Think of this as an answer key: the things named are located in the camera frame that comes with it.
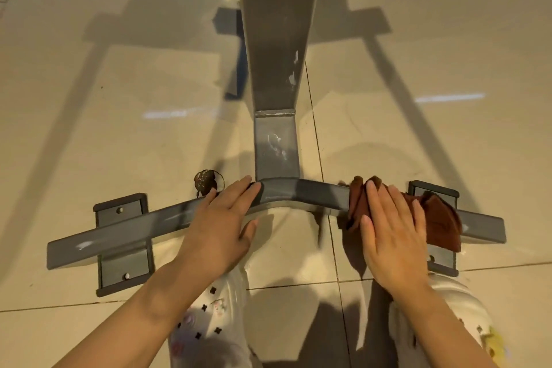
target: glossy tile floor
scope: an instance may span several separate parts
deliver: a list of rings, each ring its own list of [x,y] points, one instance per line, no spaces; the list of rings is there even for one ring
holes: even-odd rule
[[[237,7],[0,0],[4,365],[52,365],[133,293],[98,299],[93,262],[45,268],[46,243],[92,228],[93,204],[147,192],[154,210],[193,197],[201,169],[253,172],[248,87],[225,100],[241,93]],[[514,367],[552,359],[551,64],[550,0],[318,0],[298,101],[305,177],[421,179],[505,219],[506,245],[465,244],[458,265]],[[368,319],[386,297],[354,239],[300,211],[261,221],[244,265],[265,365],[392,359],[371,327],[385,309]],[[156,243],[157,266],[180,240]],[[169,366],[166,346],[154,366]]]

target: brown cloth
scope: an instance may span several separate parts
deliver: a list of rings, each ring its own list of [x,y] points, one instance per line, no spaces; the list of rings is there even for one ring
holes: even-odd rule
[[[382,180],[377,176],[372,176],[369,180],[373,181],[378,189],[382,185]],[[412,203],[414,200],[418,200],[425,211],[427,243],[458,253],[460,251],[462,223],[456,210],[430,191],[425,191],[422,196],[406,193],[403,193],[403,196],[410,207],[411,213],[413,212]],[[347,229],[357,229],[363,215],[370,217],[366,187],[362,177],[355,176],[349,185]]]

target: person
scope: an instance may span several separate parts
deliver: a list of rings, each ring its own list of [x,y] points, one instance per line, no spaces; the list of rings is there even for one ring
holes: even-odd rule
[[[169,336],[172,357],[181,357],[187,349],[200,349],[200,343],[202,346],[210,343],[202,352],[211,362],[199,358],[202,352],[196,351],[195,356],[190,356],[195,362],[183,366],[215,367],[219,365],[212,363],[212,358],[218,345],[224,342],[217,340],[217,335],[228,331],[227,326],[234,326],[226,336],[226,341],[232,344],[227,353],[238,356],[222,358],[219,362],[225,365],[220,366],[252,366],[249,357],[239,355],[240,350],[249,353],[245,338],[235,338],[244,336],[243,322],[239,320],[241,310],[236,305],[243,298],[230,294],[229,288],[235,287],[231,275],[237,270],[233,268],[245,256],[255,235],[257,220],[249,221],[243,229],[242,221],[259,190],[260,183],[251,184],[250,176],[218,195],[211,190],[198,206],[175,259],[160,267],[55,368],[148,367]],[[420,204],[414,202],[412,218],[396,187],[386,189],[382,185],[377,190],[369,182],[367,194],[372,219],[364,216],[361,221],[364,258],[375,280],[392,295],[394,305],[406,317],[429,364],[433,368],[496,368],[488,353],[430,285],[426,222]],[[204,304],[201,297],[207,300]],[[218,320],[216,328],[213,319]],[[194,328],[186,330],[181,328],[182,324]],[[203,329],[203,336],[198,331],[193,337],[188,335],[171,344],[171,338],[179,337],[175,331],[193,334],[199,329]]]

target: curved metal bar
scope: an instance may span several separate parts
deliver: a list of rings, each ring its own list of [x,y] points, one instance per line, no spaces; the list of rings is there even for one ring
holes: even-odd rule
[[[291,207],[337,216],[347,213],[349,188],[293,177],[260,181],[262,188],[248,213],[267,208]],[[55,269],[168,234],[190,225],[203,198],[151,211],[119,223],[94,228],[48,243],[46,267]]]

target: metal post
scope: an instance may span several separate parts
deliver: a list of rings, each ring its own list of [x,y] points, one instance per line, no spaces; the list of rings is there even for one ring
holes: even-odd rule
[[[241,0],[256,179],[300,177],[295,104],[316,0]]]

